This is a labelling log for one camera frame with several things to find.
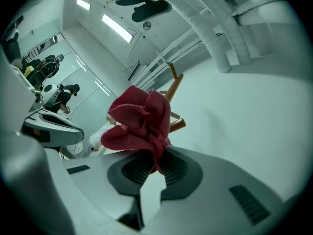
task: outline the wooden chair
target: wooden chair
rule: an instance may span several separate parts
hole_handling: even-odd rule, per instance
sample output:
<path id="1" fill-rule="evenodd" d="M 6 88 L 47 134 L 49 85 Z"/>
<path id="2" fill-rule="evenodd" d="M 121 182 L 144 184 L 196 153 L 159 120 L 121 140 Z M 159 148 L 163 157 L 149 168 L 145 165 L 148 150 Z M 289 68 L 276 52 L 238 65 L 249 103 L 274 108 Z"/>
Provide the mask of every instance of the wooden chair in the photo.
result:
<path id="1" fill-rule="evenodd" d="M 173 84 L 171 85 L 171 87 L 169 88 L 168 91 L 160 91 L 160 93 L 164 94 L 164 96 L 167 98 L 167 100 L 171 103 L 182 79 L 184 78 L 184 75 L 183 74 L 179 74 L 177 76 L 177 73 L 176 73 L 176 70 L 174 68 L 174 65 L 173 64 L 170 64 L 170 67 L 171 67 L 171 71 L 172 71 L 172 74 L 175 78 L 175 81 L 173 82 Z M 174 131 L 177 131 L 177 130 L 180 130 L 184 127 L 186 127 L 186 123 L 184 121 L 184 119 L 180 118 L 180 115 L 174 113 L 174 112 L 171 112 L 171 117 L 173 118 L 176 118 L 178 119 L 177 121 L 171 123 L 171 128 L 170 128 L 170 133 L 174 132 Z"/>

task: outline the white cloth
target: white cloth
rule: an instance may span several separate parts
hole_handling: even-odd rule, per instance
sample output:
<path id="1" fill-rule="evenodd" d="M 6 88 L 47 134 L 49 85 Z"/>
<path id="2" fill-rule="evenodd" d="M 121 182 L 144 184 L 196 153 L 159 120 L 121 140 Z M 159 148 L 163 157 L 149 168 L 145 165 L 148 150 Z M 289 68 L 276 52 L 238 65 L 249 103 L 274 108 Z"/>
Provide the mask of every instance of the white cloth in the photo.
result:
<path id="1" fill-rule="evenodd" d="M 100 143 L 102 134 L 114 127 L 115 125 L 111 124 L 108 121 L 105 126 L 101 127 L 99 130 L 97 130 L 94 134 L 90 136 L 89 142 L 93 145 L 93 147 L 97 146 Z"/>

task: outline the red cloth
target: red cloth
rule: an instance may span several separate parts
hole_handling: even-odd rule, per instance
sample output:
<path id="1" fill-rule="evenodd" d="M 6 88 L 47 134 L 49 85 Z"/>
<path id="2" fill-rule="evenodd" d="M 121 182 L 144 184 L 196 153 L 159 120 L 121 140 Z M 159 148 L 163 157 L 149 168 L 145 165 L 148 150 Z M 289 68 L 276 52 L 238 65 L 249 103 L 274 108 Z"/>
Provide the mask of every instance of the red cloth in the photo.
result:
<path id="1" fill-rule="evenodd" d="M 152 151 L 155 167 L 164 148 L 170 145 L 171 106 L 168 100 L 155 90 L 145 91 L 130 86 L 117 98 L 108 113 L 122 125 L 118 125 L 101 137 L 101 143 L 111 150 L 147 149 Z"/>

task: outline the red towel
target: red towel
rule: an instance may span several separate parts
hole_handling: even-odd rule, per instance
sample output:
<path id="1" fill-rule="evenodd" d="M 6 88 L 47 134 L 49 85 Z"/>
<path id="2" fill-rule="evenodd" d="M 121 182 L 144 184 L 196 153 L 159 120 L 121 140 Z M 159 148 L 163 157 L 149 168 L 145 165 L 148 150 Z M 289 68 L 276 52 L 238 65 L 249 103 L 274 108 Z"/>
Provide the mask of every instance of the red towel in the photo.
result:
<path id="1" fill-rule="evenodd" d="M 122 125 L 105 132 L 101 143 L 111 150 L 147 149 L 152 151 L 155 167 L 162 173 L 158 160 L 164 148 L 170 145 L 171 106 L 168 100 L 155 90 L 149 93 L 130 86 L 117 98 L 108 113 Z"/>

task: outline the ceiling light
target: ceiling light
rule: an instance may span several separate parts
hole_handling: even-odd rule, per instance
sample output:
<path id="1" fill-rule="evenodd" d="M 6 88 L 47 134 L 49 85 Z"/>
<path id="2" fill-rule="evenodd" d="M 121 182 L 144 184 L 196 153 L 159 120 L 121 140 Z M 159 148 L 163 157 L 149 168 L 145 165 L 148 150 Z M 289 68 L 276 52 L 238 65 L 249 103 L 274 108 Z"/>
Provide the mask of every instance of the ceiling light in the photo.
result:
<path id="1" fill-rule="evenodd" d="M 122 38 L 125 39 L 127 43 L 130 43 L 134 36 L 129 33 L 126 29 L 124 29 L 122 26 L 120 26 L 116 21 L 114 21 L 112 18 L 109 18 L 107 15 L 103 15 L 103 22 L 105 22 L 108 26 L 110 26 L 113 30 L 116 31 Z"/>
<path id="2" fill-rule="evenodd" d="M 91 4 L 86 3 L 82 0 L 77 0 L 77 4 L 85 8 L 86 10 L 90 10 Z"/>

